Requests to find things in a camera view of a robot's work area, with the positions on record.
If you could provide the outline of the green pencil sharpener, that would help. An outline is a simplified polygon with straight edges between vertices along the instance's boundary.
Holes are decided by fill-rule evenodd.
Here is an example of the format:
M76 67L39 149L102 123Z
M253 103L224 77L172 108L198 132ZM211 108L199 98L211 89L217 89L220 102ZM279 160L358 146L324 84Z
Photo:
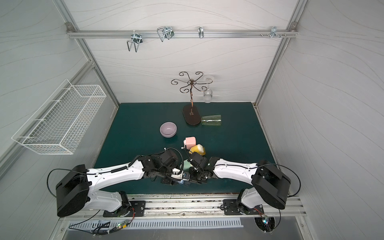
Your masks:
M184 160L183 171L188 172L191 167L192 167L191 163L188 160Z

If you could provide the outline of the yellow pencil sharpener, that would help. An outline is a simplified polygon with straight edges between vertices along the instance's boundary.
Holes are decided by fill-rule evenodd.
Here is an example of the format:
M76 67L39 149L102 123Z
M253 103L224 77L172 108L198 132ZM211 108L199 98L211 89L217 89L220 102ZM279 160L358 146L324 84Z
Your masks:
M206 155L206 150L205 150L205 148L201 144L198 144L198 145L193 146L190 149L189 153L190 154L198 153L201 156L205 156Z

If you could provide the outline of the pink pencil sharpener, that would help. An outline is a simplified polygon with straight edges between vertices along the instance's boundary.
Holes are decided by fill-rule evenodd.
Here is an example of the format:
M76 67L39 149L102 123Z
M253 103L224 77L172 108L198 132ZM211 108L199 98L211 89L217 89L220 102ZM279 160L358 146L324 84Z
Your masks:
M197 145L197 140L195 137L186 137L183 140L184 149L190 150L192 147Z

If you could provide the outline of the blue pencil sharpener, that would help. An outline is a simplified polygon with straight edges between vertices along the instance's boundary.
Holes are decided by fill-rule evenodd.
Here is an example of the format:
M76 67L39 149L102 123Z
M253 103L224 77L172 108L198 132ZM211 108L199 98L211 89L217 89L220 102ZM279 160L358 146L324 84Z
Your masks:
M180 185L184 185L184 186L189 186L191 184L191 182L187 179L182 179L180 182L179 182Z

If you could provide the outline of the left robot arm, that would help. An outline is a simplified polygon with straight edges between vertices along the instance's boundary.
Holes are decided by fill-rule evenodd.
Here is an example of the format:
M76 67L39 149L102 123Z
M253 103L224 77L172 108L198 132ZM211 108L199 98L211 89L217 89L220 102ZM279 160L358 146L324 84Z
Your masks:
M158 154L136 156L117 166L88 169L85 165L67 169L67 174L50 194L56 197L57 216L68 217L81 210L102 210L118 216L130 207L124 191L109 193L104 188L128 181L161 177L179 182L184 159L179 150L168 148Z

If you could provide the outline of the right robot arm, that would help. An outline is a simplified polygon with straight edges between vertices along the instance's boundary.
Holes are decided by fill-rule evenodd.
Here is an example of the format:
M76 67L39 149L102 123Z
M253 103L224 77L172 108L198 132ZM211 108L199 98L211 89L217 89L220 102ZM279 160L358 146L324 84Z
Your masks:
M267 204L275 209L284 210L289 196L291 179L284 174L278 164L268 161L244 164L212 157L209 160L193 153L188 162L191 164L190 181L205 183L208 179L231 179L252 186L244 189L238 196L239 205L252 209Z

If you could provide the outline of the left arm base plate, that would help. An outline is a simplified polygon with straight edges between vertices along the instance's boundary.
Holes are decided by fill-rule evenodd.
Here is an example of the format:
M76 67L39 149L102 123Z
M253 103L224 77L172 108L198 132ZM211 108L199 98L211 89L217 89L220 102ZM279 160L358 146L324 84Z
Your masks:
M105 218L124 218L124 217L143 217L146 207L145 201L130 201L129 204L123 204L115 212L104 211L103 217Z

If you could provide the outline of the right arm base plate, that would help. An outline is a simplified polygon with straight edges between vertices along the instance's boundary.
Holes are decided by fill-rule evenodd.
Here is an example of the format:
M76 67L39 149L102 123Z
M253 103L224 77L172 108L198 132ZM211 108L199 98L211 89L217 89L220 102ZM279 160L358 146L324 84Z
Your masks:
M254 208L248 208L241 204L240 201L234 199L225 199L220 206L220 210L224 212L226 216L234 215L264 215L264 209L262 205Z

